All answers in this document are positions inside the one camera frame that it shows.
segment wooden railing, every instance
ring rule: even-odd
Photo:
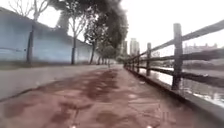
[[[187,73],[187,72],[182,72],[182,65],[183,61],[186,60],[205,60],[209,61],[212,59],[221,59],[224,58],[224,49],[216,49],[216,50],[211,50],[211,51],[202,51],[202,52],[196,52],[196,53],[190,53],[190,54],[183,54],[183,47],[182,47],[182,42],[187,41],[190,39],[198,38],[201,36],[204,36],[206,34],[210,34],[213,32],[217,32],[224,29],[224,20],[215,23],[210,26],[206,26],[202,29],[199,29],[195,32],[189,33],[187,35],[182,36],[181,33],[181,26],[180,24],[174,24],[174,39],[157,46],[155,48],[151,49],[151,44],[148,43],[148,48],[145,52],[138,55],[129,58],[125,61],[124,67],[135,71],[137,68],[137,72],[139,73],[139,69],[143,68],[146,69],[146,76],[150,75],[150,71],[156,71],[156,72],[161,72],[164,74],[168,74],[173,76],[173,81],[172,81],[172,90],[178,90],[181,78],[205,83],[211,86],[215,87],[224,87],[224,79],[223,78],[218,78],[218,77],[213,77],[213,76],[208,76],[208,75],[198,75],[198,74],[193,74],[193,73]],[[151,57],[151,53],[157,50],[160,50],[162,48],[165,48],[167,46],[174,45],[174,55],[173,56],[165,56],[165,57]],[[153,61],[164,61],[164,60],[174,60],[174,65],[173,65],[173,71],[171,70],[165,70],[161,68],[153,68],[151,67],[150,63]],[[146,66],[140,66],[140,63],[146,62]]]

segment walkway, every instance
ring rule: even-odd
[[[119,66],[0,103],[0,128],[216,128]]]

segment river water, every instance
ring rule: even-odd
[[[173,68],[162,68],[166,70],[173,70]],[[184,72],[190,72],[195,74],[202,74],[202,75],[211,75],[220,78],[224,78],[224,72],[222,71],[215,71],[215,70],[195,70],[195,69],[183,69]],[[145,74],[145,69],[140,69],[141,74]],[[171,85],[172,84],[172,76],[151,71],[151,78],[159,79],[160,81]],[[224,108],[224,88],[216,88],[209,86],[207,84],[199,83],[192,80],[182,79],[180,88],[182,91],[191,93],[197,97],[200,97],[204,100],[212,102],[216,105],[219,105]]]

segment blue wall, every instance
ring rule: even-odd
[[[25,61],[31,20],[0,8],[0,61]],[[72,37],[38,24],[33,61],[70,63]],[[89,61],[91,45],[77,40],[76,62]]]

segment skyscraper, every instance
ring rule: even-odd
[[[120,45],[120,53],[122,55],[127,55],[127,41],[122,42]]]
[[[130,55],[137,55],[139,51],[139,43],[135,38],[131,38]]]

